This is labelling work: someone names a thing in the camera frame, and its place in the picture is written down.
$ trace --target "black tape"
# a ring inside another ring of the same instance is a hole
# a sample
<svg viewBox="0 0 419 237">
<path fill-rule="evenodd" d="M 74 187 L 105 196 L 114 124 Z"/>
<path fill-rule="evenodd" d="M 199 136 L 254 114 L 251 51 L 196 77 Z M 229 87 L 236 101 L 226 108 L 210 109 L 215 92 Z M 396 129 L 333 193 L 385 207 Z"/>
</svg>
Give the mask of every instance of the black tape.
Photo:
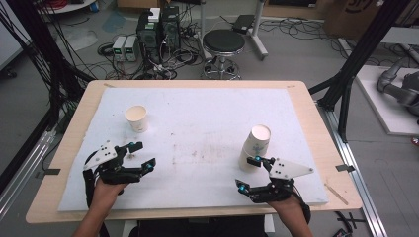
<svg viewBox="0 0 419 237">
<path fill-rule="evenodd" d="M 355 168 L 353 166 L 340 165 L 340 166 L 336 166 L 336 170 L 338 170 L 339 172 L 348 171 L 348 173 L 349 173 L 349 172 L 353 172 L 355 170 Z"/>
<path fill-rule="evenodd" d="M 47 169 L 45 170 L 45 175 L 58 175 L 61 169 Z"/>
</svg>

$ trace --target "black round stool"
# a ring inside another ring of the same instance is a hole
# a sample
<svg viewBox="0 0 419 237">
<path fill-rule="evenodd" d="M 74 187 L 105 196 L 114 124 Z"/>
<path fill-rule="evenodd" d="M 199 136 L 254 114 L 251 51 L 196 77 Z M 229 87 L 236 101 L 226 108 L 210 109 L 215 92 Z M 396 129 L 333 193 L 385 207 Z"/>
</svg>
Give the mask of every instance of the black round stool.
<svg viewBox="0 0 419 237">
<path fill-rule="evenodd" d="M 243 36 L 231 30 L 214 30 L 204 35 L 203 46 L 213 56 L 205 63 L 203 75 L 211 79 L 240 79 L 238 65 L 225 58 L 243 50 Z"/>
</svg>

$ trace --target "white board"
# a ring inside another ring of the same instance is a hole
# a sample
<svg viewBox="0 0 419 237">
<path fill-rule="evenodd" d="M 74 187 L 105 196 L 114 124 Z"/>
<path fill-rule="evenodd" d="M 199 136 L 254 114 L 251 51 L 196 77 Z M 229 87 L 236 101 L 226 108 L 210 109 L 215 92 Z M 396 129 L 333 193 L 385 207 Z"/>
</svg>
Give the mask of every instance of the white board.
<svg viewBox="0 0 419 237">
<path fill-rule="evenodd" d="M 147 108 L 145 133 L 131 131 L 125 120 L 125 110 L 134 105 Z M 119 146 L 143 142 L 143 149 L 125 158 L 125 167 L 139 167 L 151 158 L 157 163 L 140 183 L 126 188 L 114 209 L 253 205 L 237 191 L 235 179 L 252 187 L 269 182 L 263 168 L 244 173 L 238 166 L 243 143 L 256 124 L 272 131 L 268 157 L 314 169 L 295 179 L 304 200 L 328 202 L 287 90 L 109 88 L 74 160 L 59 210 L 87 209 L 82 167 L 108 139 Z"/>
<path fill-rule="evenodd" d="M 364 66 L 357 75 L 361 88 L 387 134 L 418 135 L 419 125 L 416 122 L 419 118 L 398 104 L 394 97 L 377 90 L 378 78 L 387 69 L 388 67 Z M 400 68 L 392 84 L 401 87 L 404 76 L 416 71 L 418 69 Z"/>
</svg>

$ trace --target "stool leg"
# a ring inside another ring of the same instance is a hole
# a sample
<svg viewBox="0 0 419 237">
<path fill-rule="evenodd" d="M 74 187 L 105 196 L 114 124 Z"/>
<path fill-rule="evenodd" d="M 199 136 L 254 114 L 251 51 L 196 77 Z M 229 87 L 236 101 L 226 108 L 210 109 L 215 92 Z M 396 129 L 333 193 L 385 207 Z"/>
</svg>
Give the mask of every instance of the stool leg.
<svg viewBox="0 0 419 237">
<path fill-rule="evenodd" d="M 223 56 L 221 56 L 220 58 L 219 58 L 219 67 L 218 67 L 218 70 L 219 70 L 219 79 L 220 80 L 222 80 L 222 76 L 224 75 L 224 63 L 225 63 L 225 57 L 223 57 Z"/>
</svg>

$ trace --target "human arm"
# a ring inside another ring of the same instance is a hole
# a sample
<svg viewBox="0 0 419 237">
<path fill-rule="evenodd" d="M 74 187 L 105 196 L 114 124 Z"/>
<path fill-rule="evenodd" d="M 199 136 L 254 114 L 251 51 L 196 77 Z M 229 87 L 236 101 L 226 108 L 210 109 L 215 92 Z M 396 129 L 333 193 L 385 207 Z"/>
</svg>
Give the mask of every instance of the human arm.
<svg viewBox="0 0 419 237">
<path fill-rule="evenodd" d="M 268 205 L 277 212 L 293 237 L 313 236 L 296 197 L 290 196 L 282 201 L 270 201 Z"/>
<path fill-rule="evenodd" d="M 118 193 L 126 186 L 127 184 L 108 185 L 103 183 L 101 179 L 98 179 L 92 204 L 72 236 L 97 237 L 102 223 L 117 200 Z"/>
</svg>

